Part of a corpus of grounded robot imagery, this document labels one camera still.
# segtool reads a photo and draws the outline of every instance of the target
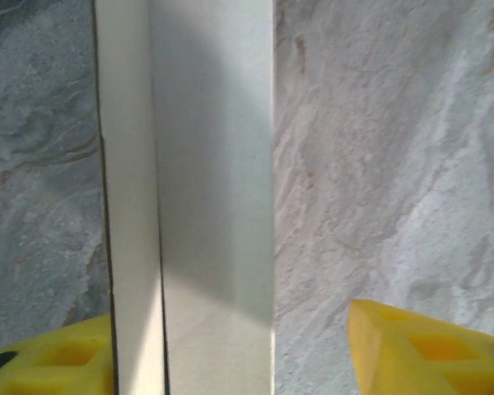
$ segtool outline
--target stone surface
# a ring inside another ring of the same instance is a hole
[[[353,394],[348,302],[494,334],[494,0],[281,0],[277,395]]]
[[[108,312],[91,4],[0,1],[0,346]]]

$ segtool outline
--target yellow foam object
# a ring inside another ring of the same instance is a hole
[[[354,300],[347,337],[361,395],[494,395],[494,336]]]
[[[61,328],[0,350],[0,395],[113,395],[110,317]]]

